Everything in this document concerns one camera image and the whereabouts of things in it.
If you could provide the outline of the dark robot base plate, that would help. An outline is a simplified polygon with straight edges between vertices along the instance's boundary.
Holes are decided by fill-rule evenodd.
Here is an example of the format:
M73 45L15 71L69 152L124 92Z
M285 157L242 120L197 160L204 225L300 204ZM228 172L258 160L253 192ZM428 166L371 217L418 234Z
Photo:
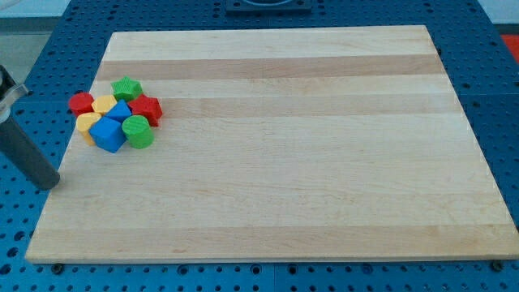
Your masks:
M227 15L309 13L313 0L225 0Z

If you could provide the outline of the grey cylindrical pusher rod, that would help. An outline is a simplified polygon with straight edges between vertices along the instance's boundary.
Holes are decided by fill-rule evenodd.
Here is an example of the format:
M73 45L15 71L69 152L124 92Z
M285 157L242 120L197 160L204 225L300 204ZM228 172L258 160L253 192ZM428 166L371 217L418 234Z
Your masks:
M1 123L1 151L38 189L58 185L59 172L10 115Z

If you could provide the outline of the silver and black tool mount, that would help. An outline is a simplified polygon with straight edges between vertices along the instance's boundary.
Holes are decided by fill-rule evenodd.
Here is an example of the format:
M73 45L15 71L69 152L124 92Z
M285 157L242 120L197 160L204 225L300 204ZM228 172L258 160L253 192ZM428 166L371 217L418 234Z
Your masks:
M11 114L13 104L29 94L24 84L17 83L4 66L1 66L1 123Z

